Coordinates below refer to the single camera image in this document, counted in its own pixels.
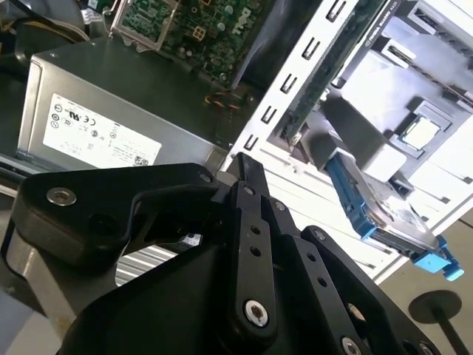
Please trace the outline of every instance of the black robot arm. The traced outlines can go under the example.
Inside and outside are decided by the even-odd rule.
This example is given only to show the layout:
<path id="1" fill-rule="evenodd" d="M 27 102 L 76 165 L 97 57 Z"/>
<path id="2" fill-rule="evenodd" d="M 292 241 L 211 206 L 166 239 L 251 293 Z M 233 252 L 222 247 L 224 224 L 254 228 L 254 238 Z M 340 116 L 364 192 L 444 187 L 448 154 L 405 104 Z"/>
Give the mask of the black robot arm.
<path id="1" fill-rule="evenodd" d="M 296 228 L 260 163 L 228 172 L 232 186 L 196 164 L 26 179 L 2 286 L 51 319 L 60 355 L 439 354 L 330 235 Z M 115 285 L 121 255 L 189 233 L 198 246 Z"/>

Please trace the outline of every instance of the green circuit board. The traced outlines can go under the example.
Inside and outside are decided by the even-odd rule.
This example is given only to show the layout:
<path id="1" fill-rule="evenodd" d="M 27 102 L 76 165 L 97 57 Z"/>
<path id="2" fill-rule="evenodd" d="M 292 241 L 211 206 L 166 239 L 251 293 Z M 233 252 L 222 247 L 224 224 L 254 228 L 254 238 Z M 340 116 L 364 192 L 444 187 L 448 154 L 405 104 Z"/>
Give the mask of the green circuit board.
<path id="1" fill-rule="evenodd" d="M 162 0 L 137 0 L 126 11 L 122 25 L 133 32 L 157 42 L 172 8 Z"/>
<path id="2" fill-rule="evenodd" d="M 259 26 L 269 3 L 181 0 L 171 17 L 172 8 L 166 0 L 135 0 L 122 24 L 153 42 L 166 31 L 160 52 L 228 86 L 252 45 L 252 30 Z"/>

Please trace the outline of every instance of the hole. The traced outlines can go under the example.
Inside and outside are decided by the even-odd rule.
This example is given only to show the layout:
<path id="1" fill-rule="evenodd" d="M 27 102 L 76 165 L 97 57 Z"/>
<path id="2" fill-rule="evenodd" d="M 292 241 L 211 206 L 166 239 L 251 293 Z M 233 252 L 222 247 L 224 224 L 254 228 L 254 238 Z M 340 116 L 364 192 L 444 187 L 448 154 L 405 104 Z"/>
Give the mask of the hole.
<path id="1" fill-rule="evenodd" d="M 346 4 L 347 4 L 346 1 L 336 0 L 333 3 L 332 8 L 328 12 L 326 19 L 330 22 L 335 22 L 335 20 L 338 18 L 338 15 L 340 15 L 341 11 L 343 10 Z"/>
<path id="2" fill-rule="evenodd" d="M 417 351 L 417 349 L 415 348 L 414 345 L 412 345 L 410 342 L 408 342 L 407 340 L 403 340 L 402 341 L 402 346 L 404 348 L 404 350 L 409 354 L 409 355 L 419 355 L 419 352 Z"/>
<path id="3" fill-rule="evenodd" d="M 259 251 L 258 248 L 252 246 L 252 247 L 250 248 L 250 251 L 251 251 L 251 253 L 252 253 L 255 257 L 261 257 L 261 252 Z"/>
<path id="4" fill-rule="evenodd" d="M 273 109 L 273 107 L 269 106 L 268 109 L 266 110 L 265 114 L 263 115 L 262 119 L 261 119 L 261 121 L 263 121 L 266 124 L 270 123 L 270 121 L 273 119 L 274 115 L 278 111 L 277 109 L 273 109 L 273 111 L 271 112 L 271 109 Z"/>
<path id="5" fill-rule="evenodd" d="M 66 202 L 67 199 L 69 198 L 69 194 L 67 192 L 64 192 L 64 191 L 57 191 L 54 193 L 54 198 L 58 201 L 58 202 Z"/>
<path id="6" fill-rule="evenodd" d="M 313 54 L 316 52 L 317 48 L 320 46 L 320 41 L 316 42 L 316 39 L 312 37 L 307 47 L 305 47 L 304 52 L 302 53 L 303 59 L 308 61 L 312 58 Z"/>
<path id="7" fill-rule="evenodd" d="M 297 81 L 297 78 L 294 78 L 293 79 L 293 75 L 292 74 L 289 74 L 289 76 L 287 77 L 286 81 L 283 83 L 282 87 L 281 87 L 281 91 L 284 93 L 284 94 L 287 94 L 290 92 L 290 90 L 293 88 L 294 84 L 296 83 Z"/>
<path id="8" fill-rule="evenodd" d="M 260 307 L 254 305 L 253 307 L 251 307 L 251 313 L 256 317 L 256 318 L 261 318 L 263 317 L 263 311 L 261 310 Z"/>
<path id="9" fill-rule="evenodd" d="M 250 229 L 254 234 L 261 234 L 261 231 L 258 229 L 258 227 L 251 226 Z"/>
<path id="10" fill-rule="evenodd" d="M 325 281 L 325 280 L 322 279 L 321 277 L 317 277 L 317 281 L 319 281 L 319 283 L 320 283 L 323 287 L 327 287 L 327 281 Z"/>
<path id="11" fill-rule="evenodd" d="M 108 214 L 93 214 L 89 217 L 89 230 L 97 235 L 109 236 L 118 232 L 117 220 Z"/>
<path id="12" fill-rule="evenodd" d="M 246 150 L 251 151 L 254 148 L 254 146 L 256 145 L 256 142 L 258 141 L 258 139 L 259 139 L 258 137 L 254 137 L 253 135 L 250 135 L 249 139 L 246 141 L 243 148 L 245 148 Z"/>

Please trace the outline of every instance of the sticker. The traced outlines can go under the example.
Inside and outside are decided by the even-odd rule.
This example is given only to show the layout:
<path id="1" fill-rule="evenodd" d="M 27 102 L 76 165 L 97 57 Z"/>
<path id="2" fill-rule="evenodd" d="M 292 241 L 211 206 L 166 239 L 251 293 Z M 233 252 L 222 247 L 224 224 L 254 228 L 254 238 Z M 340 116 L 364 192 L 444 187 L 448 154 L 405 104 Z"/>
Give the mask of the sticker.
<path id="1" fill-rule="evenodd" d="M 84 24 L 91 24 L 92 22 L 102 22 L 102 15 L 96 13 L 92 9 L 81 10 L 82 18 L 84 19 Z"/>
<path id="2" fill-rule="evenodd" d="M 91 7 L 94 10 L 97 10 L 98 0 L 89 0 L 87 6 Z"/>
<path id="3" fill-rule="evenodd" d="M 161 143 L 54 94 L 43 144 L 97 168 L 153 165 Z"/>

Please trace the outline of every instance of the bolt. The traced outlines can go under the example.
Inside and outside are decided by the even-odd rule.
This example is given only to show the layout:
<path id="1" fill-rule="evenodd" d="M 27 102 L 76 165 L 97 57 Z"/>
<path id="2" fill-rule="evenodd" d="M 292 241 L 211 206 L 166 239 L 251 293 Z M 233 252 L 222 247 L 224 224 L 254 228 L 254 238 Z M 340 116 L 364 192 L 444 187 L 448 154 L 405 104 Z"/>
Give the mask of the bolt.
<path id="1" fill-rule="evenodd" d="M 361 355 L 360 348 L 350 338 L 343 338 L 341 340 L 341 346 L 343 347 L 346 355 Z"/>
<path id="2" fill-rule="evenodd" d="M 262 328 L 268 324 L 268 313 L 265 307 L 255 300 L 245 303 L 245 316 L 256 327 Z"/>
<path id="3" fill-rule="evenodd" d="M 282 202 L 276 201 L 274 204 L 276 205 L 276 208 L 279 211 L 285 211 L 286 210 L 286 206 L 284 206 L 284 204 Z"/>
<path id="4" fill-rule="evenodd" d="M 254 191 L 251 187 L 245 186 L 245 187 L 243 187 L 243 189 L 246 191 L 246 193 L 248 193 L 250 195 L 254 195 Z"/>
<path id="5" fill-rule="evenodd" d="M 57 206 L 71 206 L 77 201 L 75 193 L 65 187 L 55 187 L 46 193 L 49 202 Z"/>
<path id="6" fill-rule="evenodd" d="M 325 240 L 325 236 L 321 231 L 314 229 L 313 232 L 319 240 Z"/>
<path id="7" fill-rule="evenodd" d="M 421 344 L 419 344 L 419 346 L 421 347 L 422 351 L 424 354 L 426 355 L 434 355 L 433 351 L 430 350 L 430 348 L 425 345 L 423 342 Z"/>
<path id="8" fill-rule="evenodd" d="M 212 178 L 210 176 L 208 176 L 207 174 L 204 174 L 203 172 L 201 172 L 199 174 L 199 177 L 204 180 L 206 183 L 210 183 L 212 181 Z"/>

